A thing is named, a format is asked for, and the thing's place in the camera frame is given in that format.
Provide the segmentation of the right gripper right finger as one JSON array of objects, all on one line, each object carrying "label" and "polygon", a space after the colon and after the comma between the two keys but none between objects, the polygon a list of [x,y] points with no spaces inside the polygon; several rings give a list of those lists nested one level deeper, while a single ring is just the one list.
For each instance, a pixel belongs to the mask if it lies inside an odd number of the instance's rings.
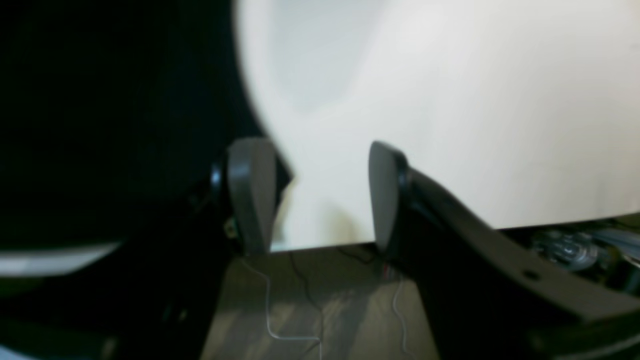
[{"label": "right gripper right finger", "polygon": [[375,243],[419,291],[442,360],[637,360],[639,298],[494,230],[384,142],[368,160]]}]

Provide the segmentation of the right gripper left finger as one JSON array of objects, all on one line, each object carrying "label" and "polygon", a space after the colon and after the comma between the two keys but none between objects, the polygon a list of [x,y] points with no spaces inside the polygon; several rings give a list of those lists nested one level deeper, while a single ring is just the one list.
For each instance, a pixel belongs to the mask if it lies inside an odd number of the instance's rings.
[{"label": "right gripper left finger", "polygon": [[289,180],[267,137],[243,137],[227,148],[222,165],[224,228],[241,255],[267,255],[272,250],[282,191]]}]

